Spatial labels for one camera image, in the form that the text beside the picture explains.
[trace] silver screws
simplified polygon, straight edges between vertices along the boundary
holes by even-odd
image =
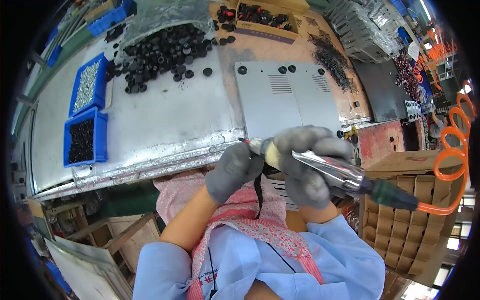
[[[97,61],[93,65],[86,67],[82,74],[80,74],[80,86],[78,87],[77,100],[75,101],[73,112],[77,112],[93,101],[96,74],[98,73],[99,66],[100,62]]]

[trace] blue crate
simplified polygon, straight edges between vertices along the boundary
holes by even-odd
[[[118,7],[112,12],[107,13],[100,19],[90,24],[87,27],[88,30],[93,34],[93,36],[99,36],[100,34],[111,28],[112,22],[119,23],[125,20],[131,6],[132,0],[123,0],[123,3],[120,7]]]
[[[96,75],[96,82],[94,87],[94,92],[92,95],[92,102],[85,105],[81,109],[76,112],[73,112],[73,108],[75,107],[75,101],[77,100],[77,92],[78,88],[80,87],[80,76],[82,72],[89,66],[92,66],[97,61],[100,61],[100,65],[98,66],[98,73]],[[100,55],[86,63],[85,65],[81,66],[78,69],[77,77],[75,78],[75,83],[73,84],[73,91],[72,91],[72,98],[70,100],[70,109],[68,111],[68,117],[71,118],[76,116],[92,107],[98,107],[100,110],[105,108],[105,90],[107,89],[107,67],[109,65],[108,60],[105,58],[104,53],[102,52]]]
[[[48,59],[47,66],[53,67],[53,65],[57,62],[57,59],[59,59],[60,52],[62,50],[62,47],[58,45],[55,50],[53,50],[52,55],[50,56],[50,59]]]
[[[69,164],[68,152],[72,145],[72,135],[70,134],[70,126],[81,123],[83,121],[94,119],[93,121],[93,159],[80,161],[78,163]],[[104,163],[108,160],[107,155],[107,122],[108,114],[98,112],[97,107],[93,107],[73,119],[65,122],[65,135],[63,137],[63,166],[65,168],[91,165],[94,163]]]

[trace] orange cable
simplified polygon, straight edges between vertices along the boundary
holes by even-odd
[[[469,82],[464,81],[464,85],[466,84],[473,89],[473,86]],[[467,182],[468,182],[468,138],[470,135],[471,119],[461,109],[461,105],[460,105],[461,100],[466,101],[470,110],[472,111],[473,118],[475,118],[475,116],[477,115],[475,107],[473,106],[470,98],[467,95],[457,93],[456,103],[458,107],[452,108],[450,110],[450,116],[449,116],[450,122],[452,123],[453,126],[447,127],[442,131],[441,139],[442,139],[442,144],[445,147],[445,150],[440,152],[440,154],[435,159],[435,162],[433,163],[433,172],[438,177],[438,179],[443,181],[454,181],[459,179],[463,175],[462,187],[460,189],[460,192],[458,193],[457,198],[449,207],[442,208],[442,207],[437,207],[437,206],[426,204],[426,203],[419,203],[419,206],[417,208],[417,210],[419,211],[423,211],[423,212],[434,214],[434,215],[447,216],[456,210],[456,208],[460,204],[460,200],[462,199],[463,194],[465,193],[465,188],[467,187]],[[462,118],[463,122],[465,122],[465,124],[467,125],[468,133],[463,133],[458,129],[453,119],[454,114],[459,115]],[[462,142],[463,149],[453,148],[452,146],[450,146],[445,139],[445,137],[448,134],[453,134],[454,136],[456,136]],[[451,156],[455,156],[459,158],[462,161],[462,167],[455,174],[446,175],[441,173],[439,170],[440,163],[443,160],[445,160],[447,157],[451,157]]]

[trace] gray work glove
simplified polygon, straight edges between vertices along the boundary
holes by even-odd
[[[320,156],[349,162],[353,156],[352,145],[333,137],[327,128],[313,126],[287,129],[274,138],[274,144],[280,153],[279,166],[287,175],[285,191],[289,198],[298,206],[326,208],[330,203],[330,191],[324,179],[311,167],[294,159],[291,153],[312,150]]]
[[[217,204],[223,205],[242,185],[258,177],[263,167],[263,159],[250,151],[246,143],[230,146],[215,169],[205,176],[208,193]]]

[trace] workbench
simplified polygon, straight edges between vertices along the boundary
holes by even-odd
[[[210,3],[212,16],[216,15],[220,5],[223,3]],[[309,24],[305,17],[315,19],[318,25]],[[32,198],[39,201],[55,199],[217,162],[223,150],[236,143],[238,138],[245,137],[235,62],[315,63],[311,52],[315,47],[308,42],[307,35],[318,35],[319,30],[327,32],[332,43],[344,54],[339,40],[320,14],[308,11],[296,18],[300,24],[300,37],[293,45],[225,30],[209,33],[210,38],[216,35],[217,40],[229,35],[237,40],[233,44],[216,46],[207,58],[195,60],[191,69],[196,75],[191,79],[176,83],[173,75],[166,73],[148,82],[145,93],[134,95],[124,92],[127,84],[124,74],[115,77],[107,86],[107,108],[102,111],[108,114],[108,162],[64,168],[64,123],[68,119],[77,70],[102,52],[108,60],[113,59],[112,45],[122,36],[108,44],[104,41],[105,34],[92,40],[51,78],[38,95],[32,127],[22,127],[22,130],[31,130],[32,136]],[[213,75],[208,78],[202,75],[202,70],[207,67],[213,70]],[[357,85],[357,93],[344,93],[326,73],[344,126],[371,120],[367,97],[357,75],[348,75]],[[354,106],[356,101],[360,103],[359,107]]]

